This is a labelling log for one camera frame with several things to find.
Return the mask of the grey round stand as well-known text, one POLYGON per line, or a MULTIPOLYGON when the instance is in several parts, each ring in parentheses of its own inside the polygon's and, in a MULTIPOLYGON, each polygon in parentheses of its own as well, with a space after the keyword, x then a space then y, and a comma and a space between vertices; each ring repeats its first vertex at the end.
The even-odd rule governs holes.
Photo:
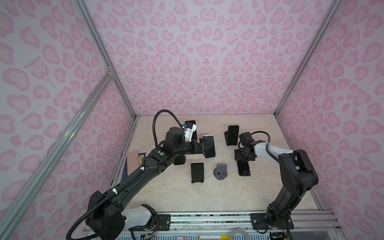
POLYGON ((213 171, 214 177, 217 180, 224 180, 228 177, 227 164, 217 164, 213 171))

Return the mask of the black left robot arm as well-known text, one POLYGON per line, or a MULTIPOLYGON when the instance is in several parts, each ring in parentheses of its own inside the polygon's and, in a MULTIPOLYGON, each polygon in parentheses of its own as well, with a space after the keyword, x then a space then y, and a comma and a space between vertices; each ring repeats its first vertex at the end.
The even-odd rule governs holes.
POLYGON ((213 136, 187 141, 185 132, 183 128, 170 128, 165 140, 156 145, 127 179, 104 193, 97 191, 91 195, 84 218, 86 225, 94 232, 91 239, 99 237, 102 240, 114 240, 125 227, 151 228, 155 224, 156 211, 149 205, 139 206, 130 215, 124 216, 122 212, 147 183, 176 160, 194 154, 212 157, 215 149, 213 136))

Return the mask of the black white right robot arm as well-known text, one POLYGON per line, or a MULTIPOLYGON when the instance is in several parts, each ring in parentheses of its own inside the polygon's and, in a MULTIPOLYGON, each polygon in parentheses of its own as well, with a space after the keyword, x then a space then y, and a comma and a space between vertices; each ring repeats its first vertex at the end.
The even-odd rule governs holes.
POLYGON ((270 144, 271 136, 264 131, 239 135, 235 160, 248 167, 248 162, 262 157, 279 164, 282 188, 276 199, 268 205, 265 223, 269 229, 287 228, 292 211, 305 194, 319 183, 319 177, 304 150, 289 150, 270 144))

